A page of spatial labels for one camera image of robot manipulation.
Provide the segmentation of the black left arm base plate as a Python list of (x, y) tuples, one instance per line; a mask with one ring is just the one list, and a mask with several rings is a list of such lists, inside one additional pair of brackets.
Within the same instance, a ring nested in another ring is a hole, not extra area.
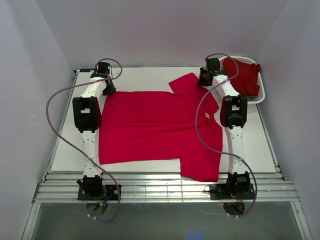
[(118, 188), (115, 184), (106, 184), (97, 189), (84, 189), (79, 187), (77, 200), (79, 201), (104, 201), (110, 199), (117, 201), (118, 196), (121, 196), (122, 186), (119, 184)]

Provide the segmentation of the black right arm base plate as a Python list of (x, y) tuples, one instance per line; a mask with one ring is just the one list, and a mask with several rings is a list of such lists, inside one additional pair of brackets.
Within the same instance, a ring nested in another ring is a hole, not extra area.
[(227, 190), (225, 183), (210, 184), (205, 190), (206, 193), (210, 194), (211, 200), (253, 200), (255, 197), (255, 190), (253, 185), (250, 184), (248, 190)]

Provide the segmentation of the bright red t shirt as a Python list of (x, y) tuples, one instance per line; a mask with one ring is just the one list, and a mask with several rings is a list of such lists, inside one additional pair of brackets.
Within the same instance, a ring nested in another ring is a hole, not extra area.
[(105, 99), (99, 129), (99, 162), (179, 159), (183, 177), (219, 178), (223, 130), (218, 103), (194, 73), (169, 83), (167, 91), (118, 91)]

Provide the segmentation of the blue label sticker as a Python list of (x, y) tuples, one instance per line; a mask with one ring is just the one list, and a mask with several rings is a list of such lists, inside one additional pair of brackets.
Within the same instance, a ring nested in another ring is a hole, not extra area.
[(80, 73), (92, 73), (92, 72), (95, 72), (95, 69), (94, 68), (81, 68), (79, 70)]

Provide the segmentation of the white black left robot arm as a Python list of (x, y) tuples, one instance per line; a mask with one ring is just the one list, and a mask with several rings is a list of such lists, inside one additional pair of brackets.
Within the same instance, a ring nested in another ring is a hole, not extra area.
[(78, 199), (105, 200), (106, 187), (103, 185), (103, 171), (99, 162), (99, 129), (102, 126), (102, 113), (99, 98), (115, 92), (111, 77), (111, 65), (99, 62), (90, 75), (90, 84), (79, 97), (72, 99), (73, 119), (83, 146), (83, 178), (78, 180), (80, 192)]

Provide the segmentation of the dark red folded t shirt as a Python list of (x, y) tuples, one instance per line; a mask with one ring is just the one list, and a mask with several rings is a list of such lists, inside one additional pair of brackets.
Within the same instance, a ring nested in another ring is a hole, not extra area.
[[(256, 63), (249, 64), (236, 59), (235, 62), (238, 66), (238, 75), (230, 80), (233, 88), (241, 95), (258, 96), (260, 91), (258, 74), (261, 71), (261, 65)], [(226, 57), (221, 63), (228, 78), (236, 75), (237, 68), (233, 60)]]

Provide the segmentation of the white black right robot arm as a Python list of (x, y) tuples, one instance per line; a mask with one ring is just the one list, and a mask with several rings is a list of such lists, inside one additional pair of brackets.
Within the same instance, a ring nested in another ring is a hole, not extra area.
[(231, 60), (236, 67), (232, 77), (222, 71), (220, 60), (209, 55), (205, 58), (205, 67), (200, 68), (198, 85), (203, 87), (213, 86), (222, 98), (220, 107), (220, 124), (227, 137), (228, 152), (216, 150), (216, 153), (229, 156), (228, 177), (226, 183), (210, 186), (209, 193), (213, 200), (241, 199), (245, 193), (252, 193), (250, 172), (251, 169), (244, 160), (243, 133), (247, 122), (248, 99), (238, 93), (231, 84), (231, 80), (239, 74), (237, 62)]

